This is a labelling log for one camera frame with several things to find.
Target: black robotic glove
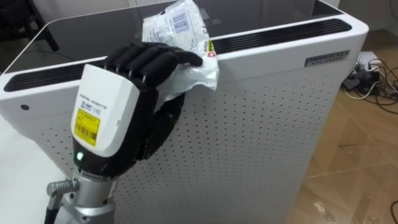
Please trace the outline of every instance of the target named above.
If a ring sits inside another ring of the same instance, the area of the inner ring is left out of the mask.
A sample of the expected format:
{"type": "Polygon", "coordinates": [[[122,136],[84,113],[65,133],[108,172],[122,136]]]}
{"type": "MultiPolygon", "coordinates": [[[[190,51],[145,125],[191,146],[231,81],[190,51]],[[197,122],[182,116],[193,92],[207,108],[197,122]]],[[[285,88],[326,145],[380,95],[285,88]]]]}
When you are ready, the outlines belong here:
{"type": "Polygon", "coordinates": [[[121,47],[104,61],[104,68],[127,78],[139,89],[136,109],[119,151],[100,157],[74,141],[75,152],[83,151],[84,161],[75,164],[95,175],[114,177],[125,173],[136,161],[148,159],[163,145],[177,122],[185,94],[165,102],[155,113],[156,90],[179,64],[201,66],[195,53],[161,43],[140,42],[121,47]]]}
{"type": "Polygon", "coordinates": [[[141,42],[124,46],[106,58],[104,67],[129,79],[141,79],[145,86],[157,87],[177,68],[189,63],[201,66],[203,60],[195,53],[162,43],[141,42]]]}

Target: white air purifier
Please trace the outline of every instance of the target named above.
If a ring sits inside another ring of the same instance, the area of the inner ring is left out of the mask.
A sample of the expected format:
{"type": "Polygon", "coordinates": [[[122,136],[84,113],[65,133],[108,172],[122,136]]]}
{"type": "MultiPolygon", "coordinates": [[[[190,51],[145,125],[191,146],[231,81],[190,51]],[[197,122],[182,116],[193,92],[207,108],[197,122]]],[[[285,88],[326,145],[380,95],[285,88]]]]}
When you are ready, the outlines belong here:
{"type": "MultiPolygon", "coordinates": [[[[197,2],[218,88],[189,91],[167,143],[121,177],[117,223],[284,223],[368,27],[320,1],[274,17],[264,2],[197,2]]],[[[1,115],[70,177],[83,65],[139,40],[141,19],[167,4],[47,25],[0,76],[1,115]]]]}

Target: green led light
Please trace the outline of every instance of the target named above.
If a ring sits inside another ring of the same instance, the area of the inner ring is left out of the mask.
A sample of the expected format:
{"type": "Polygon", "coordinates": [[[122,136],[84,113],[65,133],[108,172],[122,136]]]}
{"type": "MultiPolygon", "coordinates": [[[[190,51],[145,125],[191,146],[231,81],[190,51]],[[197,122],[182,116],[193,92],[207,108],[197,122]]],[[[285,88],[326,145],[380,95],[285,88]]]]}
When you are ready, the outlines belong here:
{"type": "Polygon", "coordinates": [[[83,153],[82,152],[78,152],[76,155],[76,159],[81,161],[83,159],[83,153]]]}

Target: white table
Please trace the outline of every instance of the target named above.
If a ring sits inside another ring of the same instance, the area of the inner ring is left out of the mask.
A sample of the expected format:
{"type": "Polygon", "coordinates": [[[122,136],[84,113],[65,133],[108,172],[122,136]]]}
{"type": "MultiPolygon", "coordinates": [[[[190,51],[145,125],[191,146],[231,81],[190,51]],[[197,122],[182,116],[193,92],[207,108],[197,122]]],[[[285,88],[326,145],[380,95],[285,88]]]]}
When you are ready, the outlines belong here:
{"type": "Polygon", "coordinates": [[[65,178],[36,143],[0,116],[0,223],[44,222],[47,184],[65,178]]]}

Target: robot hand finger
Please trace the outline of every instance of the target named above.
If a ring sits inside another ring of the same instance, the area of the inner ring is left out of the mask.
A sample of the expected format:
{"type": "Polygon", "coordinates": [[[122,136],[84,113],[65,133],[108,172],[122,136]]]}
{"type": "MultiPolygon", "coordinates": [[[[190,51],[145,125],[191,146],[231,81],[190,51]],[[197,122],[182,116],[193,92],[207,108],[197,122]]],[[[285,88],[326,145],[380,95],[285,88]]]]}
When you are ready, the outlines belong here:
{"type": "Polygon", "coordinates": [[[119,58],[117,58],[113,62],[113,66],[116,67],[117,70],[122,70],[124,67],[133,59],[136,58],[139,54],[145,51],[146,47],[144,44],[132,44],[119,58]]]}
{"type": "Polygon", "coordinates": [[[182,50],[179,47],[160,46],[160,50],[172,51],[178,57],[178,63],[189,63],[192,66],[201,66],[203,60],[197,54],[189,51],[182,50]]]}
{"type": "Polygon", "coordinates": [[[131,76],[131,74],[134,77],[139,75],[138,71],[151,60],[155,59],[159,54],[160,51],[157,47],[151,47],[143,51],[136,58],[131,58],[131,62],[125,67],[125,69],[129,71],[129,76],[131,76]]]}
{"type": "Polygon", "coordinates": [[[174,54],[178,57],[178,62],[180,64],[189,63],[196,67],[202,66],[203,64],[203,59],[193,52],[178,50],[175,51],[174,54]]]}
{"type": "Polygon", "coordinates": [[[172,52],[160,54],[141,69],[139,74],[143,82],[149,86],[158,86],[174,72],[178,58],[172,52]]]}
{"type": "Polygon", "coordinates": [[[113,63],[124,54],[130,46],[123,46],[114,51],[111,55],[107,56],[104,62],[104,68],[108,68],[113,65],[113,63]]]}
{"type": "Polygon", "coordinates": [[[143,44],[144,44],[146,47],[160,47],[160,46],[166,46],[166,47],[168,47],[167,44],[161,43],[161,42],[143,42],[143,44]]]}

